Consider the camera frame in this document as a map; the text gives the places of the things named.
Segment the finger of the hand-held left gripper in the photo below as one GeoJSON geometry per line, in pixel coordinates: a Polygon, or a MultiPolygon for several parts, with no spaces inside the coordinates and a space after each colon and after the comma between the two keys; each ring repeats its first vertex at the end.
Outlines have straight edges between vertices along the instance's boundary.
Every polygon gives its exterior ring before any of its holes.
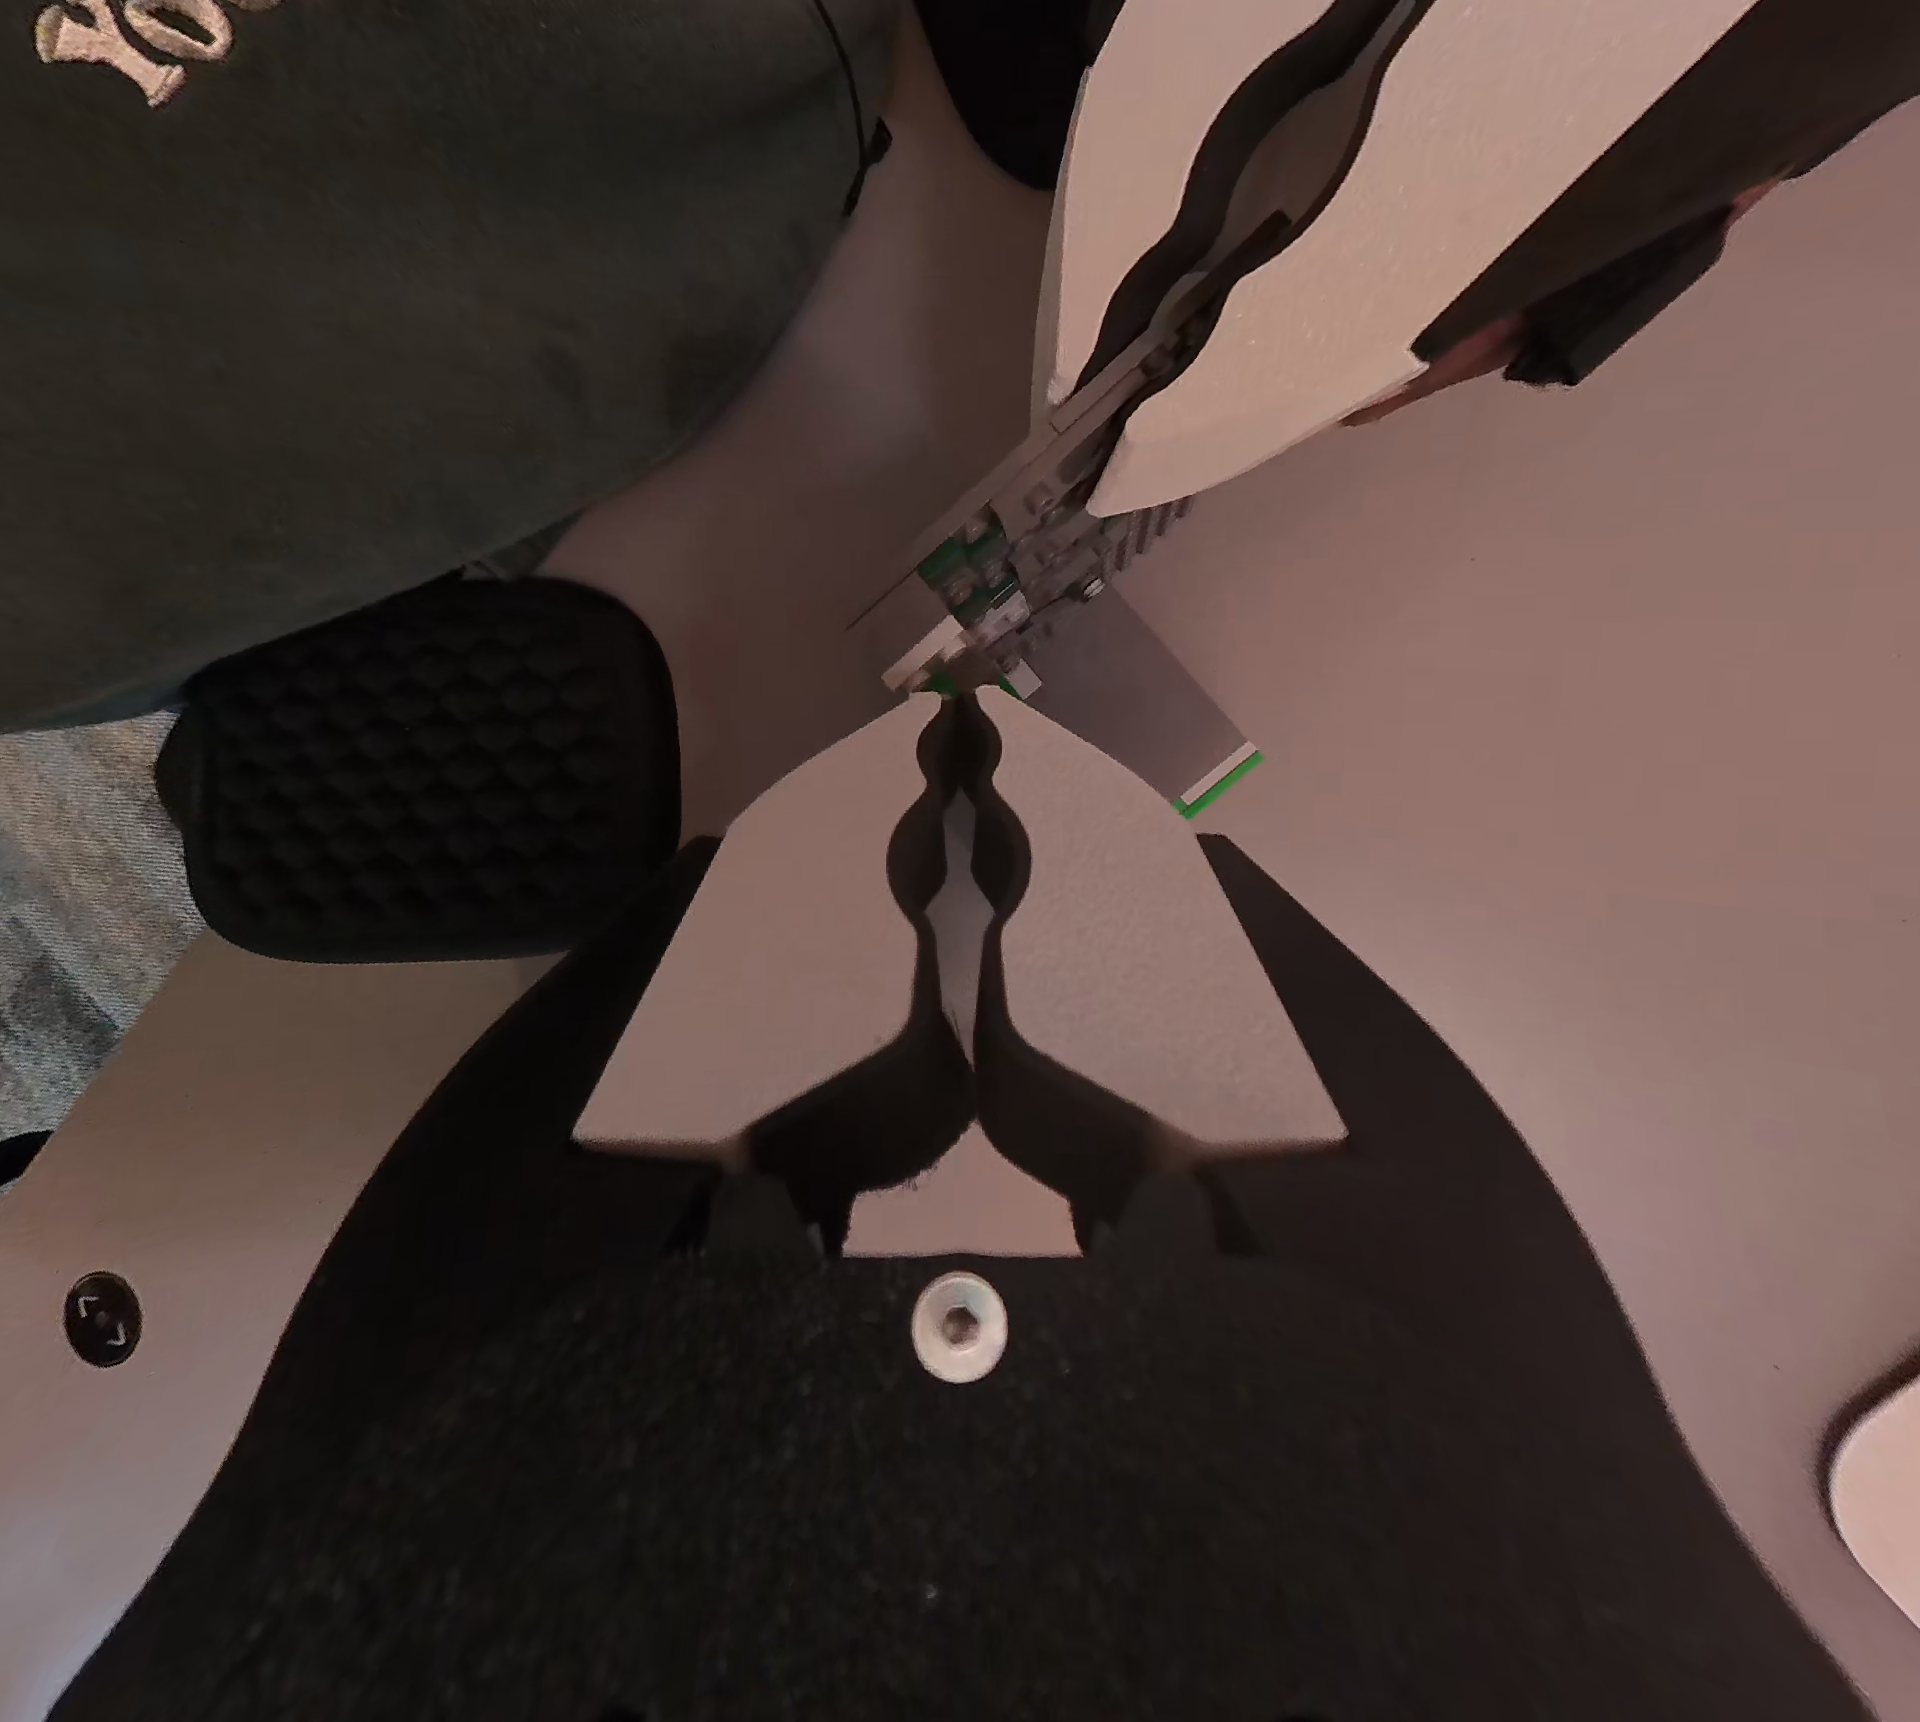
{"type": "Polygon", "coordinates": [[[1046,265],[1046,401],[1148,330],[1220,244],[1257,149],[1401,0],[1095,0],[1046,265]]]}
{"type": "Polygon", "coordinates": [[[1128,416],[1099,516],[1206,491],[1415,382],[1415,344],[1762,0],[1432,0],[1352,159],[1128,416]]]}

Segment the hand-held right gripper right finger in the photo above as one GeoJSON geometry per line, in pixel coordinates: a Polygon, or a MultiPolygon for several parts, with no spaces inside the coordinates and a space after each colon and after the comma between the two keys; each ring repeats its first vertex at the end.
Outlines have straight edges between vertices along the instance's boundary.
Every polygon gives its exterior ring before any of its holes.
{"type": "Polygon", "coordinates": [[[1349,1124],[1203,837],[1014,696],[972,698],[988,1143],[1088,1241],[1158,1176],[1332,1151],[1349,1124]]]}

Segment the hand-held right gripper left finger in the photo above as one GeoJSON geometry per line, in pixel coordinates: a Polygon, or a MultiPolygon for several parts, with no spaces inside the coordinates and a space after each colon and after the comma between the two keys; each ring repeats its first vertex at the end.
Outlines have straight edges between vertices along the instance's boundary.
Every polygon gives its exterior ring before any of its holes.
{"type": "Polygon", "coordinates": [[[931,913],[949,698],[911,698],[727,828],[574,1124],[580,1145],[779,1182],[805,1223],[920,1182],[977,1122],[931,913]]]}

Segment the grey brick build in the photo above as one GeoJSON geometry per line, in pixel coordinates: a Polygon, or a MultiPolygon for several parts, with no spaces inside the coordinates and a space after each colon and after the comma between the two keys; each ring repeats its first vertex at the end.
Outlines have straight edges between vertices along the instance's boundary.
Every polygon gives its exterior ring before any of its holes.
{"type": "Polygon", "coordinates": [[[998,685],[1186,819],[1262,759],[1124,596],[1127,571],[1189,518],[1195,494],[1112,516],[1092,500],[1127,417],[1213,333],[1211,279],[1209,267],[1174,279],[1144,330],[1056,403],[1034,365],[1027,436],[895,557],[842,632],[891,693],[931,674],[998,685]]]}

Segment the white and wooden book stand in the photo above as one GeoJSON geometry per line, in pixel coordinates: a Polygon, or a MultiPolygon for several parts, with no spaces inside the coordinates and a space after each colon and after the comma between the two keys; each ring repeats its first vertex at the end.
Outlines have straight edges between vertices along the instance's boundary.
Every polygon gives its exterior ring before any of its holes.
{"type": "Polygon", "coordinates": [[[1837,1419],[1822,1453],[1829,1517],[1866,1577],[1918,1624],[1918,1356],[1837,1419]]]}

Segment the round black desk button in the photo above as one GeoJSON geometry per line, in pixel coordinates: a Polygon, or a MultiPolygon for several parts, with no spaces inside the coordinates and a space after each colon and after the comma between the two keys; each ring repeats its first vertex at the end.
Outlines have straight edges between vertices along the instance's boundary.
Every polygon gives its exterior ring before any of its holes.
{"type": "Polygon", "coordinates": [[[114,1370],[137,1351],[143,1301],[133,1281],[112,1270],[91,1270],[66,1290],[60,1305],[66,1346],[88,1368],[114,1370]]]}

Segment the person's left hand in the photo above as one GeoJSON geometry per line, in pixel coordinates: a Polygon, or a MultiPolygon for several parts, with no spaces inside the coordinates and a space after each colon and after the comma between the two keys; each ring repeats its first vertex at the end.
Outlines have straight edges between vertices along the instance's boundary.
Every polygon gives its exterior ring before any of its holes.
{"type": "Polygon", "coordinates": [[[1444,394],[1451,388],[1474,382],[1489,373],[1504,373],[1514,362],[1527,340],[1527,312],[1519,312],[1490,323],[1478,333],[1459,341],[1447,353],[1432,359],[1405,388],[1381,396],[1379,399],[1354,410],[1342,417],[1344,428],[1361,428],[1398,414],[1411,406],[1444,394]]]}

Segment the person's green sweatshirt torso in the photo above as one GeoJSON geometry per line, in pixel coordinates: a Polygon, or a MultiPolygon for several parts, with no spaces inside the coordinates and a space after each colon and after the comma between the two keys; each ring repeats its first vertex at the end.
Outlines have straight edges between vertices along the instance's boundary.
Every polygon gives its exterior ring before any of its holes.
{"type": "Polygon", "coordinates": [[[899,0],[2,0],[5,731],[510,552],[731,406],[899,0]]]}

